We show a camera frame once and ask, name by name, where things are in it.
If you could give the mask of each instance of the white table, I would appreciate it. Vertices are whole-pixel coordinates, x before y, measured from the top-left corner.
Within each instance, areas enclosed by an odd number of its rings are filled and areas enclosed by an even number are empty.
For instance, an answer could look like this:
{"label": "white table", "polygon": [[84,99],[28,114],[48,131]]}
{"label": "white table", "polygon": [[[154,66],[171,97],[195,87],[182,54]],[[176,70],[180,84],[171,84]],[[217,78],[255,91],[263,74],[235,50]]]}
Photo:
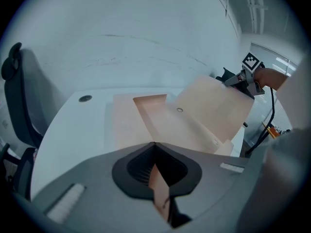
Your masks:
{"label": "white table", "polygon": [[[181,88],[116,88],[74,93],[59,110],[49,126],[38,155],[31,182],[31,199],[48,183],[80,162],[115,150],[112,129],[113,95],[124,93],[167,93],[173,100]],[[79,102],[91,95],[87,102]],[[238,157],[244,128],[232,139],[231,156]]]}

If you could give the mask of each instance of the black chair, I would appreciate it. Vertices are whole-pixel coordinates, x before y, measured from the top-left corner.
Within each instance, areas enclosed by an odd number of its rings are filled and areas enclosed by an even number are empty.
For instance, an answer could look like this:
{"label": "black chair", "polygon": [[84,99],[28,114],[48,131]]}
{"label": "black chair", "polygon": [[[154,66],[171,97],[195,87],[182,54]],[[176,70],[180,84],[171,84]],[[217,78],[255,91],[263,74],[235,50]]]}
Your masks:
{"label": "black chair", "polygon": [[12,46],[9,57],[2,65],[1,74],[6,80],[4,92],[16,136],[22,142],[39,148],[43,136],[34,129],[29,118],[20,47],[21,43]]}
{"label": "black chair", "polygon": [[[21,43],[12,46],[9,57],[4,61],[1,75],[5,80],[4,92],[9,109],[10,118],[16,136],[22,142],[39,148],[43,136],[33,127],[26,104],[24,75],[22,70],[22,58],[20,54]],[[12,180],[12,187],[25,198],[30,198],[30,182],[33,170],[33,153],[35,148],[28,148],[24,152],[21,160],[13,158],[7,153],[7,149],[1,152],[3,159],[7,159],[18,165],[17,171]]]}
{"label": "black chair", "polygon": [[27,148],[19,160],[8,153],[10,145],[5,144],[0,153],[0,165],[2,166],[2,178],[6,175],[6,170],[3,164],[3,160],[7,160],[15,165],[17,165],[17,170],[14,177],[9,182],[9,186],[21,196],[30,200],[30,185],[31,176],[34,168],[34,148]]}

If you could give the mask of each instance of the window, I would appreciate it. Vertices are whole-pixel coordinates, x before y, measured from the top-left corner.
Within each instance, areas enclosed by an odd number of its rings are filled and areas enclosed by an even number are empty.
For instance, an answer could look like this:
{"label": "window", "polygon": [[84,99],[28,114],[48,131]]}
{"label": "window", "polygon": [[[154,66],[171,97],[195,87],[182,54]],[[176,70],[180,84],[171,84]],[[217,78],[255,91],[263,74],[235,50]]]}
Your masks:
{"label": "window", "polygon": [[[289,59],[271,51],[264,47],[252,44],[251,52],[255,54],[261,61],[263,61],[266,68],[273,68],[285,75],[291,76],[296,68],[293,62]],[[261,131],[264,129],[263,123],[267,123],[272,114],[272,99],[270,88],[264,87],[264,95],[255,96],[254,105],[250,114],[246,119],[248,127],[245,129],[244,138],[248,144],[253,145],[256,143]],[[272,124],[279,130],[286,131],[287,129],[292,129],[292,126],[286,116],[286,113],[277,100],[274,94],[275,100],[275,116]],[[264,143],[271,141],[271,136],[267,137]]]}

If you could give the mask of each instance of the white wall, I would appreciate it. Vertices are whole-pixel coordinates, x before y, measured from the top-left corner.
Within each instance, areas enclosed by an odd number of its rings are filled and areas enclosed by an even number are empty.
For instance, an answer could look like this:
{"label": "white wall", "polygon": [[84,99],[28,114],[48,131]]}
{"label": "white wall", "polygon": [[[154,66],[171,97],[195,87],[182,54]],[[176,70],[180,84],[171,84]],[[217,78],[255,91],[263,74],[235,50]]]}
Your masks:
{"label": "white wall", "polygon": [[0,61],[23,44],[27,102],[44,133],[78,90],[185,87],[202,73],[239,71],[231,21],[220,0],[27,0],[1,40]]}
{"label": "white wall", "polygon": [[309,46],[292,44],[286,40],[268,34],[242,33],[240,45],[240,60],[250,51],[251,44],[257,44],[272,50],[283,57],[299,64]]}

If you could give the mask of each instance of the black cord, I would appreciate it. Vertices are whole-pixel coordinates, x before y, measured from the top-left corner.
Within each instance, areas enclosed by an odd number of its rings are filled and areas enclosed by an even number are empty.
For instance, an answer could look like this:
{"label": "black cord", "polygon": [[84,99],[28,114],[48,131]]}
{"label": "black cord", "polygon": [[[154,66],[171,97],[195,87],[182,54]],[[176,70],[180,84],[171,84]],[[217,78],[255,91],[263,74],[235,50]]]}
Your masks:
{"label": "black cord", "polygon": [[274,118],[274,112],[275,112],[275,108],[274,108],[274,96],[273,96],[273,90],[272,88],[270,88],[271,90],[271,97],[272,97],[272,115],[270,117],[270,120],[269,122],[267,123],[266,127],[263,129],[263,131],[261,132],[260,136],[258,137],[258,140],[257,142],[248,150],[245,152],[245,154],[250,154],[251,152],[254,151],[255,148],[258,147],[258,145],[264,140],[264,139],[261,139],[263,137],[263,135],[265,134],[265,132],[267,131],[268,127],[271,126],[271,122]]}

